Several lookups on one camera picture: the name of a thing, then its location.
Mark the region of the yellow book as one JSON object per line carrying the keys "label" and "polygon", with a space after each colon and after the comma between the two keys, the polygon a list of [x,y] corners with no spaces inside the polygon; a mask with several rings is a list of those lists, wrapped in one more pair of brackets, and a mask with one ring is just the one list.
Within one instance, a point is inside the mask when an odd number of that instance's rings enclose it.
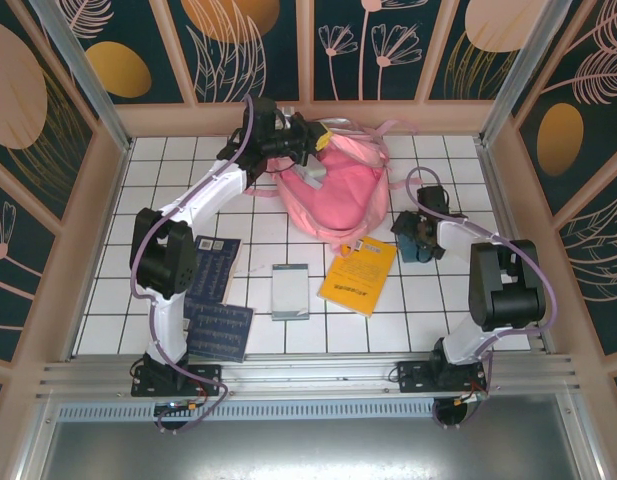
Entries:
{"label": "yellow book", "polygon": [[397,255],[395,245],[363,237],[343,245],[318,296],[351,312],[371,317]]}

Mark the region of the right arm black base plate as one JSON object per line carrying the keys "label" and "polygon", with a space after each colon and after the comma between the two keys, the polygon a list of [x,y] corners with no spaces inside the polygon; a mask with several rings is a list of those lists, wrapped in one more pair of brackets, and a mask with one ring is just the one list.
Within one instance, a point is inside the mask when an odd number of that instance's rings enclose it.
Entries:
{"label": "right arm black base plate", "polygon": [[459,396],[488,389],[481,362],[466,365],[434,364],[432,361],[403,361],[397,364],[401,393]]}

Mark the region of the aluminium frame rail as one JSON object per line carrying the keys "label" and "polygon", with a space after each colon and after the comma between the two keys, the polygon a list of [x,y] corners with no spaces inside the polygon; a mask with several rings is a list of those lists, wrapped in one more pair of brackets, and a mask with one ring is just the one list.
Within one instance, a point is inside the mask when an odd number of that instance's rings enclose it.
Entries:
{"label": "aluminium frame rail", "polygon": [[[388,379],[399,361],[425,360],[426,353],[252,354],[224,362],[222,379],[231,400],[395,397]],[[130,399],[129,369],[136,355],[84,355],[46,364],[33,392],[58,401]],[[493,354],[493,395],[553,394],[580,389],[574,363],[563,354],[498,351]]]}

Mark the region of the aluminium corner post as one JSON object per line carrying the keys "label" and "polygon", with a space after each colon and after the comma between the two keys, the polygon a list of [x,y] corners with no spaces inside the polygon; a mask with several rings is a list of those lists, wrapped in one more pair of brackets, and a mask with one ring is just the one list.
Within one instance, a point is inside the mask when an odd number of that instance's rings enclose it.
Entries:
{"label": "aluminium corner post", "polygon": [[484,149],[488,149],[496,140],[512,108],[563,24],[571,4],[572,0],[548,0],[540,11],[481,128],[480,146]]}
{"label": "aluminium corner post", "polygon": [[80,43],[102,33],[114,16],[112,0],[27,1],[113,140],[126,153],[129,136]]}

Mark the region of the grey metal sheet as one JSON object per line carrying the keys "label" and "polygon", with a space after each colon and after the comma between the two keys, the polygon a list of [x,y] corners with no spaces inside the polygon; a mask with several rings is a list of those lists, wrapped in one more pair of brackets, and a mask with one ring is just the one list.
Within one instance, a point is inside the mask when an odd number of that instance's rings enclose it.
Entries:
{"label": "grey metal sheet", "polygon": [[429,419],[224,421],[183,435],[147,423],[63,423],[43,480],[593,480],[560,429]]}

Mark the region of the grey white notebook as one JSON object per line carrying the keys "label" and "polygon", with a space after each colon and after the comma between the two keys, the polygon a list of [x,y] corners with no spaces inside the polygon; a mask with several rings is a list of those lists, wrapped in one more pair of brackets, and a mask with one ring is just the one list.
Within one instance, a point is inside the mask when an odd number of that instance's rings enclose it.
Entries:
{"label": "grey white notebook", "polygon": [[271,294],[273,321],[308,320],[310,306],[308,265],[274,264]]}

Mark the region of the pink backpack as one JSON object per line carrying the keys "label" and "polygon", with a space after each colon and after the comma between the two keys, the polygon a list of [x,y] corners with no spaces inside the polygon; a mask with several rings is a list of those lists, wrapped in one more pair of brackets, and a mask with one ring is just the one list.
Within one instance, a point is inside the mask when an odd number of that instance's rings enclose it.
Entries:
{"label": "pink backpack", "polygon": [[335,251],[351,246],[375,230],[389,210],[390,192],[421,185],[416,176],[397,182],[389,180],[390,154],[383,136],[396,126],[414,133],[410,122],[387,120],[376,128],[346,118],[323,118],[330,131],[329,143],[318,154],[326,174],[310,182],[289,167],[286,159],[269,164],[274,189],[249,188],[247,195],[278,197],[292,223],[302,232],[327,243]]}

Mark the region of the dark blue book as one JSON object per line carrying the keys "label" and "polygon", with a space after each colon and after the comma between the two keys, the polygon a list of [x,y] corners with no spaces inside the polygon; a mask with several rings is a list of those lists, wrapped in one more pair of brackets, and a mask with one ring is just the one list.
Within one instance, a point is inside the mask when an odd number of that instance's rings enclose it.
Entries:
{"label": "dark blue book", "polygon": [[202,303],[223,303],[234,275],[241,240],[198,236],[195,247],[198,268],[185,298]]}
{"label": "dark blue book", "polygon": [[189,320],[189,352],[208,359],[242,363],[253,316],[254,311],[247,307],[186,299],[184,317]]}

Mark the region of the aluminium side rail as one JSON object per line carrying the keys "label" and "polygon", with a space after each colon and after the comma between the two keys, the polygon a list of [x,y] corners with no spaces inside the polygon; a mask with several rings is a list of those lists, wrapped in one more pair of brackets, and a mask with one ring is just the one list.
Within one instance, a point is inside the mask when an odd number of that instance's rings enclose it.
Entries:
{"label": "aluminium side rail", "polygon": [[562,336],[565,309],[562,304],[562,251],[550,225],[549,209],[528,154],[516,132],[500,134],[485,149],[486,165],[495,175],[494,186],[503,195],[504,218],[513,228],[509,238],[529,239],[536,245],[539,266],[554,290],[556,300],[547,302],[546,318],[556,313],[552,326],[543,333],[552,353],[567,353],[568,341]]}

